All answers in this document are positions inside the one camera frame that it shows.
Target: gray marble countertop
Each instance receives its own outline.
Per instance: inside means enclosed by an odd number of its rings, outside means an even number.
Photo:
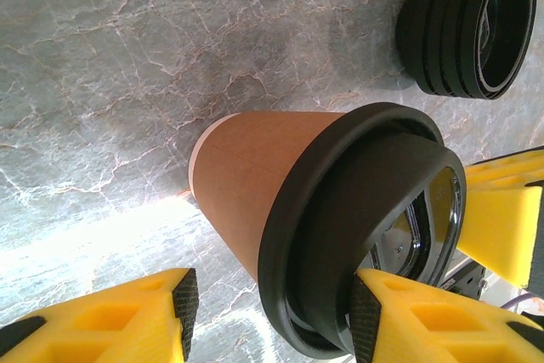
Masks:
[[[493,102],[418,90],[394,51],[403,1],[2,0],[0,324],[194,266],[191,362],[306,361],[190,198],[187,161],[209,124],[385,100],[427,112],[466,163],[544,144],[544,0]]]

